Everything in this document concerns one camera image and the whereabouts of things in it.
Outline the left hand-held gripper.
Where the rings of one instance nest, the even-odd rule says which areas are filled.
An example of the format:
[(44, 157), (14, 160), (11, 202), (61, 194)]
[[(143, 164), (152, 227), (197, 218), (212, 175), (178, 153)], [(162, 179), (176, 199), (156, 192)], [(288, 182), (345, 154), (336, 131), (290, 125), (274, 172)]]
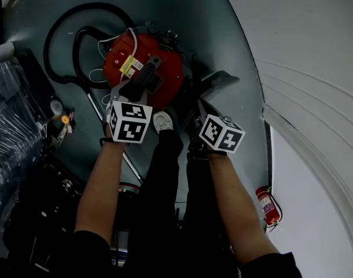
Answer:
[(105, 112), (105, 135), (114, 142), (141, 143), (150, 124), (152, 107), (141, 103), (147, 98), (146, 82), (133, 81), (131, 103), (120, 90), (131, 83), (131, 79), (121, 81), (111, 90), (110, 101)]

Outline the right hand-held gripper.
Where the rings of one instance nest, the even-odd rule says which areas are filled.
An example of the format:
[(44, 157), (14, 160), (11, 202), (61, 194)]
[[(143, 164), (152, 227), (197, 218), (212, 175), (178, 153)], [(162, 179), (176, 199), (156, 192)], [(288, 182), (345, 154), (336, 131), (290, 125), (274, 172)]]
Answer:
[(197, 100), (198, 116), (189, 123), (189, 151), (202, 151), (210, 147), (213, 151), (235, 153), (246, 132), (202, 98)]

